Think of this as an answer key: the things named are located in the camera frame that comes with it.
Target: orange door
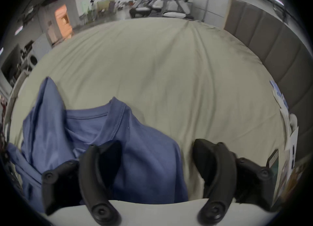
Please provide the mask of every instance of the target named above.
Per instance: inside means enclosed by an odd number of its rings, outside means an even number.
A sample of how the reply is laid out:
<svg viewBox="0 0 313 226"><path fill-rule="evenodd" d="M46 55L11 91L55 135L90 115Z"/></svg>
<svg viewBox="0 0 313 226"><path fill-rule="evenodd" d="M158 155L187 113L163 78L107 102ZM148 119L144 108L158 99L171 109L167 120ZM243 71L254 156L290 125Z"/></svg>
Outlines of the orange door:
<svg viewBox="0 0 313 226"><path fill-rule="evenodd" d="M72 33L72 26L69 23L67 8L63 5L55 11L55 18L63 38L67 38Z"/></svg>

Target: floor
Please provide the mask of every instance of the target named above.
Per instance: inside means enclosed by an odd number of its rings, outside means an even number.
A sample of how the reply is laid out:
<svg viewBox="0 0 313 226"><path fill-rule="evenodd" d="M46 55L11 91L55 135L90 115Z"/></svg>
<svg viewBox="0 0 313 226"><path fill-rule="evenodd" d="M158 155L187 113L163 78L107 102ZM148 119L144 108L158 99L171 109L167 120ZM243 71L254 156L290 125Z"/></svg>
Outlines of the floor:
<svg viewBox="0 0 313 226"><path fill-rule="evenodd" d="M129 9L130 9L129 7L124 7L122 10L117 11L116 14L111 14L105 17L98 17L95 21L92 21L79 27L75 27L73 28L73 34L75 35L79 32L82 32L83 30L86 30L99 24L130 19L131 17L129 15Z"/></svg>

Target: blue t-shirt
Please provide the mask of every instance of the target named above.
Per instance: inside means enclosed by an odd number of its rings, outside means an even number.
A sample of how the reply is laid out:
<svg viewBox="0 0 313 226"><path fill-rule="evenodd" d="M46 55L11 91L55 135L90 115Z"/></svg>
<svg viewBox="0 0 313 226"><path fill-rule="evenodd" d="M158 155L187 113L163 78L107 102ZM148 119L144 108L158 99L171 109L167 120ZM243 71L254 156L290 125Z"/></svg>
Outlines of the blue t-shirt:
<svg viewBox="0 0 313 226"><path fill-rule="evenodd" d="M113 199L166 204L188 200L177 143L142 125L131 109L115 97L101 107L65 110L52 79L41 84L35 106L23 122L21 152L8 152L22 177L30 204L43 212L41 174L77 159L91 144L119 140L122 162L113 184Z"/></svg>

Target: upholstered headboard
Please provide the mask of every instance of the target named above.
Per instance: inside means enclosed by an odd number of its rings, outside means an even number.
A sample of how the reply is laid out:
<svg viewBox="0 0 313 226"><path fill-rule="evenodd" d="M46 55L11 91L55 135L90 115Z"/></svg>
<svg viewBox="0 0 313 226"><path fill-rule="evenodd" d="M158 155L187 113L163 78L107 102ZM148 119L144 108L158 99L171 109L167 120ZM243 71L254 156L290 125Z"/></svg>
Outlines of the upholstered headboard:
<svg viewBox="0 0 313 226"><path fill-rule="evenodd" d="M313 151L313 60L282 21L249 3L231 0L224 29L262 61L298 118L296 159Z"/></svg>

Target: beige bedsheet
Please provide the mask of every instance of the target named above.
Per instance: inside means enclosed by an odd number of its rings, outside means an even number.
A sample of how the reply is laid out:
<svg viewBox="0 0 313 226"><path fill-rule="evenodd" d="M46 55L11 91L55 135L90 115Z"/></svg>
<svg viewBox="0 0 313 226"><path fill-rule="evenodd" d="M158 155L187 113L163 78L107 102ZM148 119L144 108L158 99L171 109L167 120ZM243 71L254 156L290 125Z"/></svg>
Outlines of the beige bedsheet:
<svg viewBox="0 0 313 226"><path fill-rule="evenodd" d="M277 148L279 168L284 164L285 131L272 77L224 30L196 21L140 18L73 36L44 56L16 101L10 141L19 147L23 119L46 76L67 109L101 106L115 96L141 123L173 138L182 152L190 199L203 194L191 156L196 138L224 142L238 157L263 166Z"/></svg>

